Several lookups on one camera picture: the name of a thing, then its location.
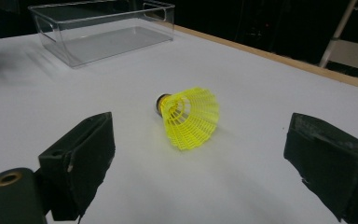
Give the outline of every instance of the dark background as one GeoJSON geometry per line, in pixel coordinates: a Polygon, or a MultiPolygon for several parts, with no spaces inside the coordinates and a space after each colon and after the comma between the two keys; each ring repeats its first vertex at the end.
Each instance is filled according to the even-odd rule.
{"type": "MultiPolygon", "coordinates": [[[[350,0],[161,0],[175,5],[175,24],[318,64],[350,0]]],[[[18,12],[0,9],[0,38],[36,32],[27,9],[65,0],[19,0],[18,12]]],[[[358,10],[341,35],[358,43],[358,10]]],[[[328,68],[358,76],[358,69],[328,68]]]]}

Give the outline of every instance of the white tabletop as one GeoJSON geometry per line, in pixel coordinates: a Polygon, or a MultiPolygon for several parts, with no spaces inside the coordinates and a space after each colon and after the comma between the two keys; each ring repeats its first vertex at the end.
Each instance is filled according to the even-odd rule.
{"type": "Polygon", "coordinates": [[[106,111],[117,154],[84,224],[337,223],[283,150],[294,112],[358,138],[357,87],[177,31],[78,69],[37,35],[0,39],[0,172],[36,170],[40,153],[106,111]],[[181,152],[154,106],[195,86],[216,95],[221,118],[205,145],[181,152]]]}

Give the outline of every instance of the dark green cover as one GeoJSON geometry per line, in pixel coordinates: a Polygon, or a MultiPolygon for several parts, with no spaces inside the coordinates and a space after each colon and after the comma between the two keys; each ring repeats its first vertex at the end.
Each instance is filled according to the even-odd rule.
{"type": "Polygon", "coordinates": [[[307,115],[293,114],[284,157],[340,221],[358,223],[358,139],[307,115]]]}

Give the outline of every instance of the shuttlecock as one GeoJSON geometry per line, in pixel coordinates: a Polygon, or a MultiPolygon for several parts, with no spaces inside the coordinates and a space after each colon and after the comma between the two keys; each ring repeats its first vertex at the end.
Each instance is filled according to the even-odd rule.
{"type": "Polygon", "coordinates": [[[202,145],[211,137],[219,120],[216,98],[200,87],[161,95],[157,111],[171,143],[181,150],[202,145]]]}

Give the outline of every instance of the plastic storage bin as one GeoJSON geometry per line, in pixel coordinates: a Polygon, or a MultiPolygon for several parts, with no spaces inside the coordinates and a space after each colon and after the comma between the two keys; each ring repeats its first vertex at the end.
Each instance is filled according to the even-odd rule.
{"type": "Polygon", "coordinates": [[[103,0],[29,9],[42,45],[71,67],[173,40],[170,4],[103,0]]]}

